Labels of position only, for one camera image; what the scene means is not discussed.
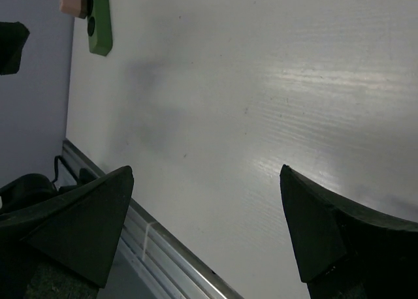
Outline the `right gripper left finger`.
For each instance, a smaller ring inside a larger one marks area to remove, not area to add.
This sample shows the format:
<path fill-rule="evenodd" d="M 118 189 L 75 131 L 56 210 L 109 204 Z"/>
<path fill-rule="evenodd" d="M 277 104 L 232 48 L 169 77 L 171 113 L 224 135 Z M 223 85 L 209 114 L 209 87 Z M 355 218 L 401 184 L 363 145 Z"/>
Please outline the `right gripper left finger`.
<path fill-rule="evenodd" d="M 132 192 L 129 166 L 83 185 L 27 174 L 2 186 L 1 297 L 96 298 Z"/>

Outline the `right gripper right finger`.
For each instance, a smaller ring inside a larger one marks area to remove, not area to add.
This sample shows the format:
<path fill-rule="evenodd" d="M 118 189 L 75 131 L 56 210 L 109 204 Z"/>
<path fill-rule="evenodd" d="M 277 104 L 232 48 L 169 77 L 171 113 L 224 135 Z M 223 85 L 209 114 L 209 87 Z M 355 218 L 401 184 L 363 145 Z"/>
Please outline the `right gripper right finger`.
<path fill-rule="evenodd" d="M 416 298 L 417 223 L 338 195 L 287 165 L 281 201 L 311 298 Z"/>

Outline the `green power strip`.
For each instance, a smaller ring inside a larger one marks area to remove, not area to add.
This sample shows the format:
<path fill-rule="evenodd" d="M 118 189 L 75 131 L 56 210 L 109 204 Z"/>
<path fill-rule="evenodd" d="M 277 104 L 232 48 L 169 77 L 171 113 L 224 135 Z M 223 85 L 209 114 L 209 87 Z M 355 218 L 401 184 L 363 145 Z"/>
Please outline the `green power strip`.
<path fill-rule="evenodd" d="M 113 46 L 109 0 L 88 0 L 87 30 L 89 51 L 106 57 Z"/>

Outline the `pink plug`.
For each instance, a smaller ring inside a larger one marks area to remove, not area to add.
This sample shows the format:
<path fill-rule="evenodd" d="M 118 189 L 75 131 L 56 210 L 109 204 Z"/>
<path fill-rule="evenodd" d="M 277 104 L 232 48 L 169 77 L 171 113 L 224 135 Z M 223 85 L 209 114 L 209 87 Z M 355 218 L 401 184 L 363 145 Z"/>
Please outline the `pink plug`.
<path fill-rule="evenodd" d="M 59 9 L 62 13 L 85 19 L 88 15 L 88 0 L 59 0 Z"/>

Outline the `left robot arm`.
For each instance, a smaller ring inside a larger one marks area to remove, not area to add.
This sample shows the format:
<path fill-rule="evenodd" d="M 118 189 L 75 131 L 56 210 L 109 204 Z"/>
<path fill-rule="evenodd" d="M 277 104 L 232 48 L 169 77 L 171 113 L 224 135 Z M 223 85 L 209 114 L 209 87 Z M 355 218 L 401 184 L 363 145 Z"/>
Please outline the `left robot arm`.
<path fill-rule="evenodd" d="M 16 74 L 20 70 L 23 48 L 30 35 L 21 22 L 1 22 L 1 75 Z"/>

